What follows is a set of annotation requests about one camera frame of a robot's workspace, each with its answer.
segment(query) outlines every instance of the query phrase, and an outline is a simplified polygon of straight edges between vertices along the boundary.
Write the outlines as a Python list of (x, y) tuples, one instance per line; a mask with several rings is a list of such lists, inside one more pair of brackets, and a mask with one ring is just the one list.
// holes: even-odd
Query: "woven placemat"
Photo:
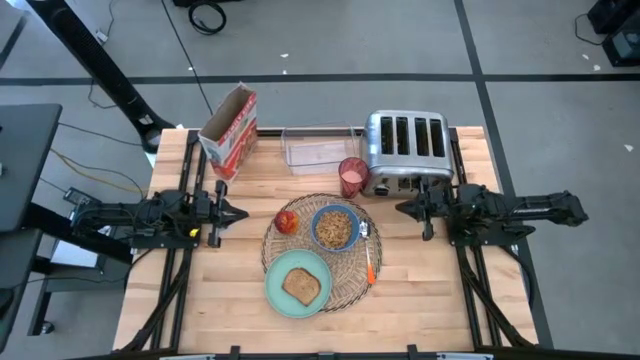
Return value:
[[(349, 250), (332, 253), (322, 249), (311, 239), (311, 219), (320, 208), (341, 204), (348, 206), (356, 213), (360, 221), (369, 222), (371, 231), (369, 241), (358, 239)], [(266, 272), (271, 263), (282, 253), (293, 249), (307, 249), (318, 254), (329, 265), (333, 278), (333, 288), (329, 301), (322, 311), (342, 310), (360, 300), (369, 290), (367, 282), (367, 253), (369, 246), (373, 271), (378, 278), (382, 264), (382, 245), (375, 224), (367, 212), (353, 201), (331, 194), (311, 194), (292, 200), (281, 210), (294, 211), (298, 214), (299, 228), (295, 235), (283, 235), (276, 230), (273, 221), (262, 240), (262, 266)]]

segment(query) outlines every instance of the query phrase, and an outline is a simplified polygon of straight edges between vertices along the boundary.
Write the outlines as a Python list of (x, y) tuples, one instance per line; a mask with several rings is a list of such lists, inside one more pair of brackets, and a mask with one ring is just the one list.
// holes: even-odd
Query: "teal plate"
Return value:
[[(304, 306), (298, 299), (289, 295), (282, 288), (282, 283), (295, 268), (303, 268), (320, 281), (320, 294), (309, 306)], [(309, 250), (289, 250), (278, 256), (267, 271), (264, 281), (269, 304), (277, 312), (292, 318), (309, 317), (322, 309), (331, 294), (331, 271), (324, 260)]]

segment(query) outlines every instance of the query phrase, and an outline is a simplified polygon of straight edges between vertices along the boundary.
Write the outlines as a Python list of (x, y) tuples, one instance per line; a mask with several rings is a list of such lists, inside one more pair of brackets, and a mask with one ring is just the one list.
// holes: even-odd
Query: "blue bowl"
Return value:
[[(342, 247), (340, 249), (328, 249), (328, 248), (322, 246), (320, 241), (318, 241), (318, 239), (316, 238), (316, 225), (318, 224), (318, 221), (320, 221), (320, 217), (322, 217), (322, 214), (324, 214), (324, 213), (326, 213), (328, 211), (340, 211), (340, 212), (343, 212), (343, 213), (347, 214), (347, 216), (349, 216), (349, 220), (351, 220), (351, 237), (349, 238), (349, 241), (347, 241), (347, 243), (344, 245), (344, 247)], [(358, 217), (347, 206), (344, 206), (344, 205), (327, 205), (327, 206), (323, 207), (322, 209), (318, 210), (315, 213), (315, 215), (313, 215), (313, 219), (311, 219), (311, 238), (313, 239), (313, 241), (316, 244), (318, 244), (318, 246), (320, 246), (321, 248), (323, 248), (323, 249), (325, 249), (327, 251), (340, 252), (340, 251), (348, 250), (349, 248), (351, 248), (356, 243), (356, 241), (358, 240), (359, 237), (360, 237), (360, 223), (358, 221)]]

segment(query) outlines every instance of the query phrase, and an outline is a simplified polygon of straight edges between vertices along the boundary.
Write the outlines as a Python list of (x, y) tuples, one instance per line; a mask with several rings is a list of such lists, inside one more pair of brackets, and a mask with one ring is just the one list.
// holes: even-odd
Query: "red and white box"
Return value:
[(256, 93), (240, 83), (200, 130), (198, 137), (213, 171), (231, 181), (257, 140)]

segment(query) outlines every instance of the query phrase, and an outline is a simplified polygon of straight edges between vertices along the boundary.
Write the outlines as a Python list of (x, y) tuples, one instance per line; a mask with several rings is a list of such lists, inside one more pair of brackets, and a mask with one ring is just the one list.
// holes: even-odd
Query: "clear plastic container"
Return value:
[(293, 175), (338, 174), (342, 160), (358, 157), (355, 130), (346, 122), (284, 128), (280, 147)]

